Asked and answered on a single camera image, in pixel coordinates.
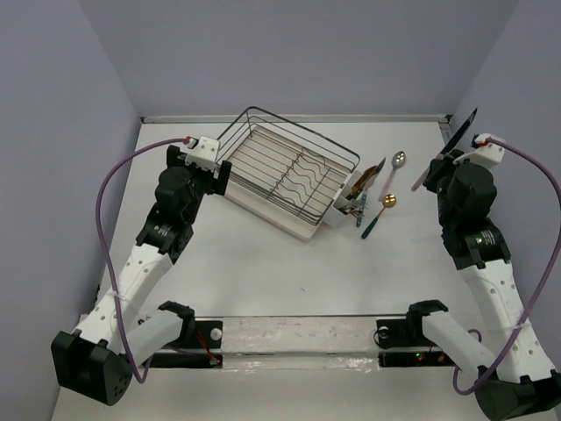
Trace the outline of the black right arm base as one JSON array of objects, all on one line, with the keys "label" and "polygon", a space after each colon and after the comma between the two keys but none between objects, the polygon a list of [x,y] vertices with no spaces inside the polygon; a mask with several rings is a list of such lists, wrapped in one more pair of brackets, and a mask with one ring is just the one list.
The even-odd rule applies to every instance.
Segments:
[{"label": "black right arm base", "polygon": [[401,318],[376,321],[373,341],[380,349],[381,368],[452,367],[451,358],[428,340],[422,331],[422,318],[448,308],[438,300],[410,304]]}]

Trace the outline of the silver fork teal handle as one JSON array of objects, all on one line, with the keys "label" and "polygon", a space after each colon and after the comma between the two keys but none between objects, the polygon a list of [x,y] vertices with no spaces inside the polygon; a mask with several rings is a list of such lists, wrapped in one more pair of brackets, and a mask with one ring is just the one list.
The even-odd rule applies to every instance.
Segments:
[{"label": "silver fork teal handle", "polygon": [[367,208],[362,200],[351,200],[345,207],[344,212],[355,218],[355,226],[360,227],[364,218],[364,212]]}]

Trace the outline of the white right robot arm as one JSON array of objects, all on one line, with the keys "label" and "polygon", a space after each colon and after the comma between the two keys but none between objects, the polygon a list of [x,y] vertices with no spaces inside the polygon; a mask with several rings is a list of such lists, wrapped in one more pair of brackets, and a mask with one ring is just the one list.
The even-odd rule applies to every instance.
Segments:
[{"label": "white right robot arm", "polygon": [[437,195],[444,247],[472,292],[485,335],[476,339],[446,306],[431,301],[410,305],[405,337],[440,347],[456,374],[472,381],[465,393],[475,395],[490,420],[553,409],[560,403],[560,373],[540,345],[506,241],[488,216],[497,195],[490,170],[455,150],[431,161],[423,186]]}]

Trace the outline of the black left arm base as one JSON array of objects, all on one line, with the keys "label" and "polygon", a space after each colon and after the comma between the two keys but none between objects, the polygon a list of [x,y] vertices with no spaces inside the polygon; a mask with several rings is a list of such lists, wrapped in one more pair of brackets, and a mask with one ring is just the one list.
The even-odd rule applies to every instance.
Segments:
[{"label": "black left arm base", "polygon": [[166,344],[152,357],[149,368],[222,368],[223,330],[222,320],[198,318],[194,332],[186,338]]}]

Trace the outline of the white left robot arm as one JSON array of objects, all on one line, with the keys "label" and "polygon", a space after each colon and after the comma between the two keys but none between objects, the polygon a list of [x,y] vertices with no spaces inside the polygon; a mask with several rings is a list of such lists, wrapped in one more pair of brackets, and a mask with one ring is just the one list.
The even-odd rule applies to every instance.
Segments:
[{"label": "white left robot arm", "polygon": [[166,169],[155,203],[120,273],[106,262],[110,289],[71,331],[51,344],[62,388],[112,406],[131,381],[146,380],[152,357],[168,346],[185,346],[195,333],[195,312],[167,301],[144,322],[139,312],[157,283],[179,260],[207,195],[224,195],[231,163],[220,162],[217,140],[188,137],[163,141]]}]

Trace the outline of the silver spoon pink handle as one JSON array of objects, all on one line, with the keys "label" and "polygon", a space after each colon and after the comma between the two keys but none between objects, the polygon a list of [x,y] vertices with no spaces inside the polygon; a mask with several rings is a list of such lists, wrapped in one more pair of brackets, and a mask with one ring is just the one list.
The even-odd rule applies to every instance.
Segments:
[{"label": "silver spoon pink handle", "polygon": [[379,195],[380,202],[388,194],[396,172],[405,165],[406,160],[407,160],[407,156],[404,151],[399,151],[393,156],[391,162],[392,169]]}]

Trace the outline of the silver knife dark handle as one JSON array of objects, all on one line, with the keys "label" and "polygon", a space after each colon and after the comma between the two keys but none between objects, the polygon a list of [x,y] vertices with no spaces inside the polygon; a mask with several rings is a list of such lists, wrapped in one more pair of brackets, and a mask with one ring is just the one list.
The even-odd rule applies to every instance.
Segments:
[{"label": "silver knife dark handle", "polygon": [[383,169],[386,163],[386,158],[383,158],[382,161],[371,168],[368,168],[364,174],[358,180],[358,193],[361,194],[366,190],[369,190],[370,187],[374,184],[376,178],[378,177],[379,173]]}]

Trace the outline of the gold spoon green handle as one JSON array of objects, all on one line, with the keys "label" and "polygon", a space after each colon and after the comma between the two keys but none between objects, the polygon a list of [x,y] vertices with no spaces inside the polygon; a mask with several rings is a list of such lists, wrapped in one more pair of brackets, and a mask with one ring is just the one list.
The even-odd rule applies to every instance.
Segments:
[{"label": "gold spoon green handle", "polygon": [[387,209],[393,208],[396,205],[396,203],[397,203],[397,198],[393,194],[387,194],[383,197],[382,209],[378,212],[378,214],[373,218],[373,220],[369,223],[366,229],[362,232],[361,234],[362,239],[366,239],[370,235],[374,226],[376,226],[380,217],[382,216],[383,212]]}]

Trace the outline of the silver knife pink handle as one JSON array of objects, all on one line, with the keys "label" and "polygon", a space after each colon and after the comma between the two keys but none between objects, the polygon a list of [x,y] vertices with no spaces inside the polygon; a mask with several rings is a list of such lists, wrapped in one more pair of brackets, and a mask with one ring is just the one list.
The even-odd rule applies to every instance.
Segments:
[{"label": "silver knife pink handle", "polygon": [[[434,160],[441,160],[448,152],[450,152],[457,143],[462,139],[465,132],[470,128],[473,123],[473,120],[476,118],[478,113],[478,107],[476,107],[469,117],[465,120],[465,122],[456,130],[456,132],[452,135],[451,139],[447,142],[444,148],[440,151],[440,153],[434,158]],[[417,181],[411,187],[412,192],[416,192],[425,182],[426,178],[430,173],[430,167],[427,167],[425,171],[421,174],[421,176],[417,179]]]}]

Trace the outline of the gold knife green handle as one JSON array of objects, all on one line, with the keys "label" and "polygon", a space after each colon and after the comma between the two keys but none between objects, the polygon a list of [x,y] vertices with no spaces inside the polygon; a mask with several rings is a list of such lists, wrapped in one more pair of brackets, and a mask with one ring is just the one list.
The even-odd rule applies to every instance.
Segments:
[{"label": "gold knife green handle", "polygon": [[356,198],[362,192],[365,186],[369,186],[369,182],[377,174],[377,169],[377,166],[370,167],[365,171],[364,174],[362,174],[362,176],[359,177],[359,179],[352,186],[351,193],[347,197],[349,200]]}]

